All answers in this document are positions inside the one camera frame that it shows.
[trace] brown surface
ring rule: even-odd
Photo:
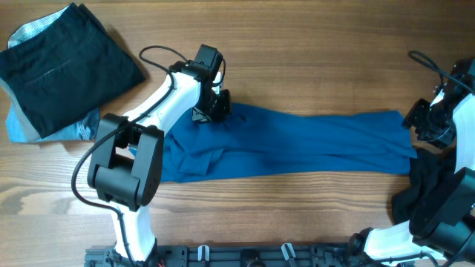
[[[0,47],[21,24],[63,4],[0,4]],[[201,43],[226,57],[236,102],[301,115],[396,109],[431,99],[437,76],[409,49],[450,70],[475,54],[474,5],[464,1],[210,1],[88,4],[134,56],[167,45],[193,57]],[[164,65],[177,57],[150,52]],[[156,90],[164,73],[102,108],[124,113]],[[0,93],[0,121],[9,101]],[[80,266],[84,250],[115,241],[111,218],[73,197],[70,178],[90,142],[9,143],[0,124],[0,266]],[[79,187],[89,197],[83,168]],[[163,184],[151,204],[159,244],[344,241],[386,227],[389,199],[407,178],[308,173]]]

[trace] light blue cloth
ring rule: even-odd
[[[53,133],[43,139],[37,139],[35,142],[91,140],[96,137],[99,120],[99,109],[96,108],[95,110],[89,112],[84,119],[64,127],[60,131],[57,131],[56,133]],[[8,138],[10,139],[10,142],[27,142],[13,107],[10,107],[10,112],[5,125],[7,126]]]
[[[408,174],[409,158],[417,157],[397,111],[302,117],[234,103],[232,112],[209,124],[185,112],[165,137],[161,181],[305,171]]]

